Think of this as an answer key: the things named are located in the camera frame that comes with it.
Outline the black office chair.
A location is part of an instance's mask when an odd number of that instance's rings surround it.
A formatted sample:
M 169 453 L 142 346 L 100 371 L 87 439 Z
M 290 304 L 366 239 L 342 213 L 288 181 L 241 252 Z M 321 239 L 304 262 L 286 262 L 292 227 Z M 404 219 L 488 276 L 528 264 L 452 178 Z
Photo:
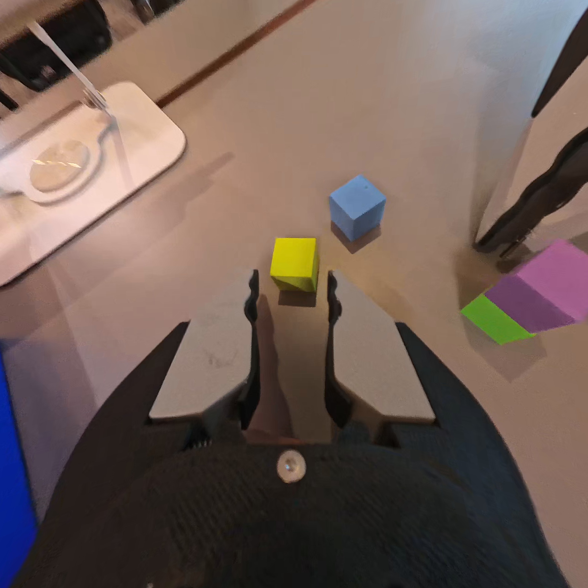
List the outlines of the black office chair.
M 28 28 L 36 21 L 73 64 L 81 68 L 112 45 L 107 16 L 98 1 L 33 1 L 1 18 L 1 74 L 39 93 L 69 74 L 66 65 Z

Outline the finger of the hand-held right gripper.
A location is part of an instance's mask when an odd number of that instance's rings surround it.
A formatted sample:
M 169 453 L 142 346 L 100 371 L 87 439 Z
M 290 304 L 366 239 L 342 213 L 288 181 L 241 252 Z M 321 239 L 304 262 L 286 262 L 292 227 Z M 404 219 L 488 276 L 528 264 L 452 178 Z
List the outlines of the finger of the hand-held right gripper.
M 531 113 L 483 212 L 474 250 L 521 258 L 556 239 L 587 250 L 587 58 L 540 114 Z

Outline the yellow foam cube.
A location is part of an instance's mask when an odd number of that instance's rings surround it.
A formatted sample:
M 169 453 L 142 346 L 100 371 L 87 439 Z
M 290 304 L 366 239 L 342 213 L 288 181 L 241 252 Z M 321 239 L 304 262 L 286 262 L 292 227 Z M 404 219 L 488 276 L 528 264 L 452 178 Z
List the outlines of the yellow foam cube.
M 316 292 L 319 253 L 316 238 L 276 238 L 270 277 L 281 292 Z

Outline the blue foam cube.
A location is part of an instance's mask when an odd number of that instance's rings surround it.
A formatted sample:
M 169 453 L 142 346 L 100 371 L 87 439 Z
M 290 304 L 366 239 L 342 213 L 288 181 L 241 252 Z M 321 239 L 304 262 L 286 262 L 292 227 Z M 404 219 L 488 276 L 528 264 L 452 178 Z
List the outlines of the blue foam cube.
M 387 198 L 363 175 L 357 175 L 329 195 L 331 221 L 354 242 L 382 221 Z

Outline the green foam cube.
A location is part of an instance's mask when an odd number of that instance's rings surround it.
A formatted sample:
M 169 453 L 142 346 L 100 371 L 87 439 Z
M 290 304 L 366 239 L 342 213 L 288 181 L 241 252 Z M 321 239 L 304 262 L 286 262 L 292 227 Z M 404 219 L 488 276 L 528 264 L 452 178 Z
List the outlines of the green foam cube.
M 528 332 L 507 313 L 481 293 L 460 313 L 499 345 L 532 339 L 536 334 Z

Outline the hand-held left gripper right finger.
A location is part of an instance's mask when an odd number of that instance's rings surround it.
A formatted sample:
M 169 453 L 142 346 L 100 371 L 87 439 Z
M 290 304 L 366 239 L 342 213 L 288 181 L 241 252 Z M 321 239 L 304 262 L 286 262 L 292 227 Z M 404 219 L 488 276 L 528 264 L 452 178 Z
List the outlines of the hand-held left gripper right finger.
M 433 424 L 435 413 L 393 317 L 348 279 L 327 277 L 325 405 L 342 429 L 366 416 L 384 423 Z

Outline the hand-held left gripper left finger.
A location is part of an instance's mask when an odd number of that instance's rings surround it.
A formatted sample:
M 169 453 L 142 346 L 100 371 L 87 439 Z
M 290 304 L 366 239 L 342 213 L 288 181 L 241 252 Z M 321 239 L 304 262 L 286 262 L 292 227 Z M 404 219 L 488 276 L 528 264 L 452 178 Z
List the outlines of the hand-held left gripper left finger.
M 149 412 L 154 422 L 191 421 L 246 430 L 261 397 L 259 271 L 247 269 L 190 320 Z

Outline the white document stand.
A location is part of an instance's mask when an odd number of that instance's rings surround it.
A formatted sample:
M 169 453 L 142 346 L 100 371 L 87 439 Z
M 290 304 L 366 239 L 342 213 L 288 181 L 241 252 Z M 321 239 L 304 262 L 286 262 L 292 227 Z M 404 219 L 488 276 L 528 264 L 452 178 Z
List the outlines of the white document stand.
M 48 33 L 29 29 L 86 101 L 1 149 L 1 286 L 43 261 L 173 166 L 185 134 L 143 90 L 98 91 Z

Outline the purple foam cube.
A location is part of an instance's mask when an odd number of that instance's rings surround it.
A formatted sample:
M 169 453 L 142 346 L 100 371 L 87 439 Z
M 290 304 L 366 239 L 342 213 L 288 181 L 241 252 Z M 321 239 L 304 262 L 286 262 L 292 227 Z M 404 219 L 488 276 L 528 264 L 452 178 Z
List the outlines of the purple foam cube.
M 558 239 L 484 293 L 530 334 L 587 319 L 587 254 Z

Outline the blue plastic bin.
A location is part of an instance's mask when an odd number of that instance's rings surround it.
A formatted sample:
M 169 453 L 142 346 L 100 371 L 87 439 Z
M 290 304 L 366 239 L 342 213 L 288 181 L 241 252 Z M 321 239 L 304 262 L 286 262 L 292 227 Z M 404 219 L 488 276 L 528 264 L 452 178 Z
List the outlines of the blue plastic bin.
M 28 471 L 1 361 L 1 587 L 12 584 L 37 533 Z

